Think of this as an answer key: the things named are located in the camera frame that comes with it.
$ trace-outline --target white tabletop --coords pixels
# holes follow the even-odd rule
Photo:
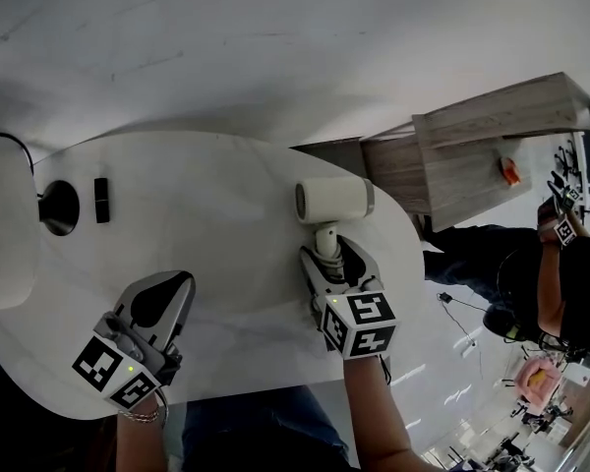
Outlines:
[[[70,182],[81,218],[67,237],[42,228],[29,299],[0,312],[0,364],[34,400],[77,419],[115,412],[79,388],[72,363],[122,291],[158,271],[185,269],[197,295],[175,343],[182,369],[171,403],[342,378],[308,312],[298,249],[295,183],[348,172],[282,147],[224,135],[151,132],[95,139],[35,167],[37,189]],[[109,179],[111,221],[95,222],[93,180]],[[378,262],[389,302],[404,320],[423,300],[421,246],[406,213],[376,189],[369,217],[339,232]]]

